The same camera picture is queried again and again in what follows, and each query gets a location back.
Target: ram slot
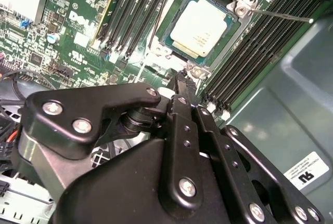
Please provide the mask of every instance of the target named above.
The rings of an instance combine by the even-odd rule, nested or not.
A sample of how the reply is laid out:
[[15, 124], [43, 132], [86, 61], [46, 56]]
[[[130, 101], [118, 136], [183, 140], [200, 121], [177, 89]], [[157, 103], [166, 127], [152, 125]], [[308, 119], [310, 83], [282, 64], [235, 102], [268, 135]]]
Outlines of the ram slot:
[[[313, 3], [311, 8], [309, 9], [309, 16], [315, 12], [315, 10], [319, 7], [319, 1]], [[293, 36], [302, 26], [301, 22], [296, 22], [295, 25], [285, 34]], [[284, 45], [288, 43], [289, 39], [283, 38], [279, 43], [277, 50], [281, 50]], [[235, 100], [241, 95], [241, 93], [255, 80], [255, 78], [265, 69], [265, 67], [270, 63], [271, 59], [266, 60], [264, 63], [256, 66], [249, 76], [245, 77], [239, 85], [234, 88], [234, 90], [230, 93], [230, 96], [226, 98], [231, 103], [234, 103]]]
[[128, 20], [128, 18], [131, 16], [133, 10], [137, 8], [138, 0], [129, 0], [127, 5], [125, 6], [124, 13], [122, 17], [120, 18], [119, 23], [117, 24], [116, 28], [112, 31], [109, 39], [108, 39], [108, 46], [112, 47], [114, 44], [116, 44], [117, 39], [119, 38], [121, 34], [121, 30], [126, 27], [125, 24]]
[[[268, 11], [310, 17], [321, 0], [274, 0]], [[207, 85], [202, 96], [232, 104], [303, 26], [303, 23], [261, 16], [244, 41]]]
[[129, 47], [126, 52], [126, 56], [129, 57], [134, 52], [135, 48], [137, 47], [139, 41], [141, 40], [142, 35], [147, 30], [149, 23], [152, 21], [155, 13], [156, 8], [158, 8], [159, 4], [162, 4], [163, 0], [153, 0], [153, 3], [150, 4], [150, 6], [147, 9], [146, 16], [144, 20], [139, 24], [138, 31], [136, 33], [136, 36], [130, 40]]
[[[287, 0], [274, 0], [271, 3], [271, 6], [268, 7], [268, 10], [279, 10], [286, 1]], [[213, 94], [216, 89], [222, 86], [221, 83], [229, 75], [229, 72], [236, 66], [236, 64], [238, 64], [238, 62], [240, 62], [246, 50], [254, 44], [253, 38], [255, 39], [256, 36], [260, 34], [260, 32], [264, 31], [265, 27], [268, 25], [271, 19], [272, 17], [266, 16], [261, 16], [258, 19], [255, 26], [252, 28], [252, 31], [247, 36], [245, 36], [245, 39], [240, 43], [238, 48], [234, 51], [234, 53], [232, 53], [232, 55], [228, 58], [224, 65], [219, 69], [219, 71], [217, 72], [217, 76], [215, 76], [206, 87], [206, 91], [208, 91], [209, 94]]]
[[110, 21], [107, 23], [106, 26], [104, 26], [99, 34], [98, 34], [98, 39], [101, 41], [104, 41], [105, 39], [109, 39], [111, 33], [114, 31], [116, 26], [118, 26], [119, 21], [121, 20], [126, 5], [129, 3], [129, 0], [119, 0], [117, 2], [116, 8], [113, 11], [113, 15], [111, 16]]
[[[284, 5], [284, 13], [291, 13], [292, 8], [295, 6], [294, 2], [298, 2], [299, 0], [290, 0], [287, 5]], [[229, 78], [223, 80], [223, 84], [220, 85], [219, 89], [214, 92], [215, 96], [219, 99], [223, 98], [223, 96], [227, 96], [227, 89], [230, 87], [231, 84], [233, 84], [233, 81], [236, 80], [240, 75], [242, 75], [242, 72], [246, 68], [250, 68], [251, 65], [255, 62], [256, 58], [261, 58], [263, 56], [262, 52], [265, 52], [267, 48], [269, 48], [273, 43], [273, 39], [276, 36], [276, 30], [277, 29], [282, 29], [281, 24], [285, 22], [287, 25], [291, 25], [294, 22], [289, 21], [289, 20], [284, 20], [281, 18], [277, 17], [270, 17], [268, 18], [271, 19], [269, 22], [269, 32], [264, 34], [264, 31], [261, 32], [261, 34], [256, 34], [253, 40], [255, 43], [258, 45], [249, 45], [249, 47], [245, 51], [242, 52], [241, 56], [244, 56], [245, 58], [242, 60], [242, 62], [237, 63], [237, 73], [232, 73], [232, 76], [229, 76]], [[228, 74], [231, 73], [231, 71], [234, 71], [233, 68], [231, 68], [228, 71]]]
[[135, 26], [139, 20], [139, 18], [145, 14], [145, 11], [147, 10], [146, 6], [149, 3], [149, 0], [141, 0], [140, 4], [138, 7], [136, 7], [133, 11], [133, 17], [130, 21], [129, 27], [125, 34], [121, 37], [119, 40], [119, 44], [117, 47], [117, 51], [122, 51], [123, 48], [128, 44], [130, 41], [131, 35], [134, 32]]

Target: black cable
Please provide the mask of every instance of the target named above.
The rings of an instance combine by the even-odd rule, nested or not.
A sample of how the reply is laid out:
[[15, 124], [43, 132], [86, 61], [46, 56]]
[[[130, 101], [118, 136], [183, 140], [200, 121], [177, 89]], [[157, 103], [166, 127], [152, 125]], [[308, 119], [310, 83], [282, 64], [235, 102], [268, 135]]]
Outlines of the black cable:
[[[5, 74], [2, 74], [2, 76], [0, 77], [0, 83], [7, 77], [10, 77], [14, 74], [18, 74], [18, 73], [32, 73], [35, 76], [42, 78], [45, 82], [48, 83], [49, 87], [53, 90], [56, 90], [56, 87], [43, 75], [39, 74], [38, 72], [35, 71], [31, 71], [31, 70], [27, 70], [27, 69], [19, 69], [19, 70], [14, 70], [14, 71], [10, 71], [7, 72]], [[7, 119], [13, 121], [13, 119], [11, 119], [11, 117], [5, 112], [5, 110], [2, 108], [2, 104], [1, 104], [1, 100], [0, 100], [0, 113]]]
[[38, 72], [35, 72], [35, 71], [31, 71], [31, 70], [27, 70], [27, 69], [20, 69], [20, 70], [14, 70], [14, 71], [10, 71], [10, 72], [7, 72], [5, 74], [2, 75], [2, 77], [0, 77], [0, 83], [7, 77], [13, 75], [13, 74], [17, 74], [17, 73], [32, 73], [34, 74], [35, 76], [39, 77], [39, 78], [42, 78], [45, 82], [48, 83], [49, 87], [53, 90], [56, 90], [56, 87], [51, 84], [51, 82], [43, 75], [39, 74]]
[[0, 104], [0, 113], [8, 120], [13, 121], [13, 119], [11, 119], [11, 117], [5, 112], [5, 110], [2, 108], [1, 104]]
[[114, 146], [114, 142], [108, 143], [109, 153], [110, 153], [110, 159], [114, 158], [116, 156], [116, 148]]
[[2, 106], [23, 106], [24, 100], [0, 99], [0, 105], [2, 105]]
[[130, 145], [130, 143], [126, 140], [126, 139], [123, 139], [123, 141], [126, 143], [127, 147], [130, 149], [132, 146]]
[[20, 100], [25, 100], [25, 96], [20, 92], [16, 75], [11, 80], [11, 87], [12, 87], [12, 90], [14, 91], [16, 97], [18, 97]]
[[154, 36], [156, 35], [156, 33], [158, 31], [158, 26], [159, 26], [160, 20], [162, 18], [163, 10], [164, 10], [165, 5], [167, 4], [167, 2], [168, 2], [168, 0], [162, 0], [162, 2], [161, 2], [161, 8], [160, 8], [160, 11], [157, 14], [156, 23], [154, 25], [154, 28], [153, 28], [153, 31], [152, 31], [152, 36], [151, 36], [149, 44], [148, 44], [149, 49], [151, 49], [151, 45], [152, 45]]

